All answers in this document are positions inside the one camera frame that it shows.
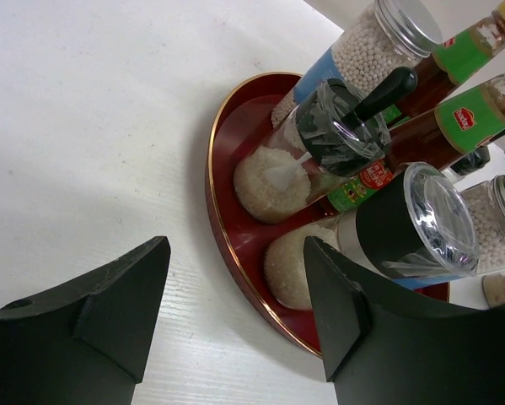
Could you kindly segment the sauce bottle yellow cap front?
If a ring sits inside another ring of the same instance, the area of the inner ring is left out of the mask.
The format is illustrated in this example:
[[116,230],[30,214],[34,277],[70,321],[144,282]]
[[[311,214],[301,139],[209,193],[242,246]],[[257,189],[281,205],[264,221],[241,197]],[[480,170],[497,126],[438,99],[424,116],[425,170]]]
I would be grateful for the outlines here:
[[393,127],[386,156],[330,192],[320,206],[328,215],[350,211],[389,184],[404,165],[425,162],[444,170],[503,130],[505,73]]

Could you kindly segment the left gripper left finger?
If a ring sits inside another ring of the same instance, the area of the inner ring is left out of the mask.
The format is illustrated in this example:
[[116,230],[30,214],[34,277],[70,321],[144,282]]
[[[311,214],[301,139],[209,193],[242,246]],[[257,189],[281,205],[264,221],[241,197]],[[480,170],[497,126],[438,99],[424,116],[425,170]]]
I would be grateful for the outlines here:
[[143,380],[169,271],[156,236],[0,309],[0,404],[129,404]]

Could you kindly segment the silver-lid spice jar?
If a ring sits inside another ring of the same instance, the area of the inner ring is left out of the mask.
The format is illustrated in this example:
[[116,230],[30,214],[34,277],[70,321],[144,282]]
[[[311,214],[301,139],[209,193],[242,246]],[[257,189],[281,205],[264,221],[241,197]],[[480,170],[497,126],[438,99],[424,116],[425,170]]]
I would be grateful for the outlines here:
[[415,67],[442,41],[436,20],[422,2],[374,1],[273,108],[271,124],[280,124],[326,79],[342,79],[367,95],[392,70]]
[[478,275],[505,270],[505,174],[462,191],[479,245]]

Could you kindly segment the sauce bottle yellow cap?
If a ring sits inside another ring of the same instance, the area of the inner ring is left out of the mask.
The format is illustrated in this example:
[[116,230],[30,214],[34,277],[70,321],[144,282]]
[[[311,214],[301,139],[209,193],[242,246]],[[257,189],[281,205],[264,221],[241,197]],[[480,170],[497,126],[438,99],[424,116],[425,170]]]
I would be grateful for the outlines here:
[[393,127],[386,156],[330,192],[320,206],[328,215],[350,211],[389,184],[404,165],[425,162],[444,170],[503,130],[505,73]]
[[414,67],[417,87],[383,112],[386,124],[393,127],[431,110],[504,49],[505,1]]

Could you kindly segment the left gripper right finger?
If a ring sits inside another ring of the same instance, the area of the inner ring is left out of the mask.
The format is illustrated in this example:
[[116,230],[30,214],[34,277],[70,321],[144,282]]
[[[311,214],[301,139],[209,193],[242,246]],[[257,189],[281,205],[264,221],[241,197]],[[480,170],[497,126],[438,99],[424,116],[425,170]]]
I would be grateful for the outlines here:
[[325,378],[340,404],[505,404],[505,305],[428,298],[315,237],[304,262]]

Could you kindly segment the black grinder-top shaker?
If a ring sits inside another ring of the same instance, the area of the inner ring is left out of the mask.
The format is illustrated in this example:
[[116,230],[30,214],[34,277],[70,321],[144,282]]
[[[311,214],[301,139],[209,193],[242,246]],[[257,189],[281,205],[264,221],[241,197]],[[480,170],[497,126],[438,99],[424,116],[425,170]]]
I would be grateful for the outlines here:
[[308,237],[408,289],[473,277],[479,263],[466,203],[443,173],[423,162],[409,164],[357,208],[303,225],[268,246],[266,284],[280,304],[300,311],[312,307],[304,265]]
[[442,173],[453,184],[462,181],[466,176],[484,168],[491,160],[489,148],[481,146],[443,170]]

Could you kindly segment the black-cap glass jar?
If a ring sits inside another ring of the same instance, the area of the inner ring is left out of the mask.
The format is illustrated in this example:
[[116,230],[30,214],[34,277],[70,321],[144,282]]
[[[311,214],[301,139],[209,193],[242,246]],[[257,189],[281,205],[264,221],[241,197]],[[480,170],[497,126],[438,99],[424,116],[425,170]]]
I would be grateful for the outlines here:
[[382,113],[416,86],[410,67],[395,68],[366,95],[341,78],[323,81],[236,165],[240,204],[277,224],[350,181],[389,152]]

